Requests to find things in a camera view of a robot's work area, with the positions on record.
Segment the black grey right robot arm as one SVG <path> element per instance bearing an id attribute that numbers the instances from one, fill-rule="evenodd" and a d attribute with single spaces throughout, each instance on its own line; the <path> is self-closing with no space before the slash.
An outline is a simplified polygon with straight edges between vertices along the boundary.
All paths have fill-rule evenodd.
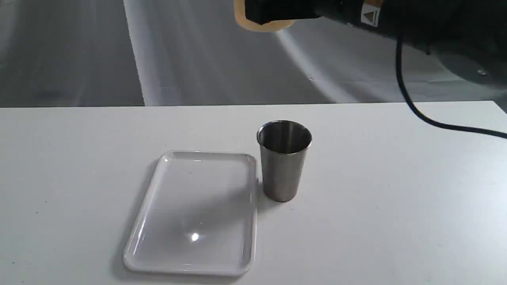
<path id="1" fill-rule="evenodd" d="M 505 0 L 246 0 L 257 24 L 328 18 L 434 54 L 453 74 L 506 87 Z"/>

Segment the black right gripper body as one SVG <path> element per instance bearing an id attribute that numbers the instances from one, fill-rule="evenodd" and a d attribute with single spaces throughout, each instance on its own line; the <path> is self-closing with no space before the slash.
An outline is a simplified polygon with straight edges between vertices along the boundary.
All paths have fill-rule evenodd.
<path id="1" fill-rule="evenodd" d="M 337 7 L 336 0 L 246 0 L 246 18 L 255 23 L 317 19 Z"/>

